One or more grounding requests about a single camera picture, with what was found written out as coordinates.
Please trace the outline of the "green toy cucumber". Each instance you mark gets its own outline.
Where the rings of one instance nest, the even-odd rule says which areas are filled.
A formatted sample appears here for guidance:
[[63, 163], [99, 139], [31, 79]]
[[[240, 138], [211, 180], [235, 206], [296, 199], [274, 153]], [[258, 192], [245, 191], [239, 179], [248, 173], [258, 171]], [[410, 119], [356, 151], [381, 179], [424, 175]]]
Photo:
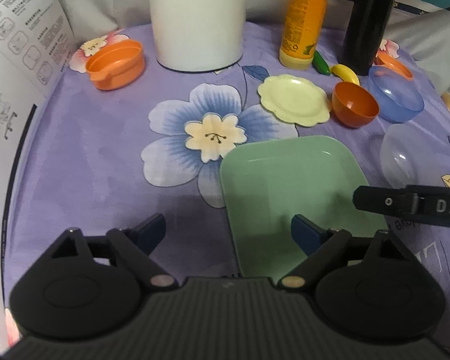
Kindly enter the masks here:
[[328, 66], [328, 63], [325, 61], [325, 59], [322, 57], [322, 55], [320, 55], [320, 52], [318, 52], [317, 50], [314, 51], [312, 63], [313, 63], [315, 70], [319, 74], [325, 75], [325, 76], [331, 75], [331, 71], [330, 71], [330, 67]]

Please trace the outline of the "blue translucent toy bowl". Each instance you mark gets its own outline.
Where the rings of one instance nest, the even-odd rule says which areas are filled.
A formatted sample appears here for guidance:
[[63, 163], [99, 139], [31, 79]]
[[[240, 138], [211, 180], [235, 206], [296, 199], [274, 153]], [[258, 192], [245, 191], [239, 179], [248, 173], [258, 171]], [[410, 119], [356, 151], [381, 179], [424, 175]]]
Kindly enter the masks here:
[[424, 110], [416, 85], [387, 67], [372, 66], [367, 88], [379, 104], [379, 116], [391, 123], [404, 123]]

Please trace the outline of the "white instruction sheet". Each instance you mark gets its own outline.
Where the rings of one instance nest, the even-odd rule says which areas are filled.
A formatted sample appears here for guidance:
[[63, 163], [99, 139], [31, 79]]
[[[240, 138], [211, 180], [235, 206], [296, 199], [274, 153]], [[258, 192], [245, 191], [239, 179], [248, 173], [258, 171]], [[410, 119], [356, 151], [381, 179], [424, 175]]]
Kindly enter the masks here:
[[0, 0], [0, 353], [9, 347], [3, 285], [7, 231], [36, 127], [74, 46], [58, 0]]

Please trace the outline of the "purple floral cloth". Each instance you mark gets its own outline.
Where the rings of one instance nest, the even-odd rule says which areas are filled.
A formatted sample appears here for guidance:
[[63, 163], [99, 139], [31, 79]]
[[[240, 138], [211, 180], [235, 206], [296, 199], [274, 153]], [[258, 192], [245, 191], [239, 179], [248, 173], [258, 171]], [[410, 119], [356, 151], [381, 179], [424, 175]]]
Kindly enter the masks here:
[[153, 257], [172, 274], [241, 273], [221, 196], [220, 161], [203, 162], [200, 150], [185, 145], [185, 126], [206, 116], [236, 116], [249, 143], [331, 137], [352, 152], [371, 185], [385, 185], [380, 146], [387, 120], [349, 128], [331, 118], [302, 127], [262, 107], [258, 86], [286, 72], [277, 57], [280, 28], [247, 24], [241, 61], [204, 74], [162, 67], [150, 26], [126, 34], [145, 48], [147, 67], [137, 81], [102, 92], [71, 69], [50, 98], [7, 236], [6, 291], [65, 228], [96, 235], [154, 213], [165, 216], [167, 231]]

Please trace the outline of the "orange toy pot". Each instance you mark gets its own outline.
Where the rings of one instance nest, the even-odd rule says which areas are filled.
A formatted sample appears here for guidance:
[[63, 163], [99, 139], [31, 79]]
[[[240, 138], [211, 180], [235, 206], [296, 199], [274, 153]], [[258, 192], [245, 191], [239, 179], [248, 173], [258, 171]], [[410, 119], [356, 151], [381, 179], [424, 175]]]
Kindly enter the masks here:
[[89, 80], [102, 91], [130, 85], [144, 73], [145, 67], [142, 44], [131, 39], [104, 47], [85, 65]]

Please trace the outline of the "green square plate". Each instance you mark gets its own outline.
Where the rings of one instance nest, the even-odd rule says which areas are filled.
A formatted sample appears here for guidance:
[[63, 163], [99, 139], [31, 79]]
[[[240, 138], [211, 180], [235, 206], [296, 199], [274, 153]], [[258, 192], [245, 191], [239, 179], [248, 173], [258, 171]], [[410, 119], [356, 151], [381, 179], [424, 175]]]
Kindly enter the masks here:
[[236, 147], [222, 161], [220, 177], [243, 277], [277, 281], [305, 259], [291, 235], [295, 215], [362, 237], [387, 226], [382, 215], [354, 207], [353, 192], [368, 181], [352, 152], [328, 136]]

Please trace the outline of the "cream scalloped toy plate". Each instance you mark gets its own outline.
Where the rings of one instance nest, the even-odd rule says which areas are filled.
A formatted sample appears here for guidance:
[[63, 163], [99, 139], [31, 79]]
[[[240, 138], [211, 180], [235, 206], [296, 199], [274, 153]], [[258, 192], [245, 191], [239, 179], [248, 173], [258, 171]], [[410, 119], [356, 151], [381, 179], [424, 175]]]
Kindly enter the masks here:
[[269, 76], [258, 86], [257, 93], [262, 107], [283, 122], [310, 128], [330, 119], [328, 95], [305, 78]]

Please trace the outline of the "orange toy frying pan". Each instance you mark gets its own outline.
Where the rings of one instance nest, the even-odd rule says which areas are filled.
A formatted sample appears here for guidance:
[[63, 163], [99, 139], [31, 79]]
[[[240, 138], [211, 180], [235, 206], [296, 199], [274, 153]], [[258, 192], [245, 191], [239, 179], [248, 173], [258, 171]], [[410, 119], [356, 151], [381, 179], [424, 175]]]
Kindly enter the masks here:
[[399, 62], [396, 58], [391, 57], [384, 51], [380, 50], [377, 52], [376, 64], [394, 71], [396, 74], [399, 74], [400, 76], [406, 78], [407, 80], [414, 79], [413, 73], [406, 65]]

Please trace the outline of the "white thermos jug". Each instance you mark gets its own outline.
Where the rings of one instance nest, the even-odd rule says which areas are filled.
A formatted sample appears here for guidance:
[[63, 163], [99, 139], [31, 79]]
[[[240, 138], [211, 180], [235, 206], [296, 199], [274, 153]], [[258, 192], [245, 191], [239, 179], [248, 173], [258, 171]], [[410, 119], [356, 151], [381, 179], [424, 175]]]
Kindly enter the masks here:
[[245, 0], [149, 0], [157, 60], [178, 72], [226, 68], [243, 55]]

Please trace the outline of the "orange toy bowl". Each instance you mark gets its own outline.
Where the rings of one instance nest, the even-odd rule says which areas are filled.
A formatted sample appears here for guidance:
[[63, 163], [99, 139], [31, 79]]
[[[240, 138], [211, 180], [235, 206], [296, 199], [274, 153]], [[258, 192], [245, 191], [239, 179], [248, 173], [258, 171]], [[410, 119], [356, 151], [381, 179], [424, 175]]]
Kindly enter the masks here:
[[331, 105], [337, 119], [349, 128], [368, 125], [380, 113], [376, 99], [367, 90], [351, 82], [335, 85]]

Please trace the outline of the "clear translucent toy bowl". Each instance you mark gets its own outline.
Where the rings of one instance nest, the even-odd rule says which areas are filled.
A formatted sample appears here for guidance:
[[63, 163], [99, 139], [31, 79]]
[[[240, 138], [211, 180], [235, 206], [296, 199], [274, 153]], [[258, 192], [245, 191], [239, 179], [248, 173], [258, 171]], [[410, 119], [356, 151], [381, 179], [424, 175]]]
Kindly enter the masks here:
[[379, 151], [385, 180], [394, 188], [428, 185], [450, 188], [450, 158], [416, 128], [393, 124]]

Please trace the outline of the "yellow toy banana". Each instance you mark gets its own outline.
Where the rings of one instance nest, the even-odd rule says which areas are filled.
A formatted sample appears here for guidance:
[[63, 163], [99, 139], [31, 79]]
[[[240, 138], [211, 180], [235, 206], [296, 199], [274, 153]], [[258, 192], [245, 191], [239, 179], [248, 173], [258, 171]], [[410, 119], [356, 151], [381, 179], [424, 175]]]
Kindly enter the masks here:
[[360, 86], [360, 80], [357, 74], [344, 64], [335, 64], [330, 67], [330, 72], [336, 77], [339, 77], [344, 82], [353, 83]]

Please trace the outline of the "orange juice bottle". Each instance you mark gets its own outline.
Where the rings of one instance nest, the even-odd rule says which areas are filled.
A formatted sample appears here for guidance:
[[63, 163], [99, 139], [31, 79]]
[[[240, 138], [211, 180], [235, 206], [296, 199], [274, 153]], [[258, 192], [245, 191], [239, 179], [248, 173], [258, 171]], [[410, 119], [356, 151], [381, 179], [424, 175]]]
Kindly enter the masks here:
[[283, 23], [279, 57], [286, 68], [304, 71], [311, 66], [328, 0], [289, 0]]

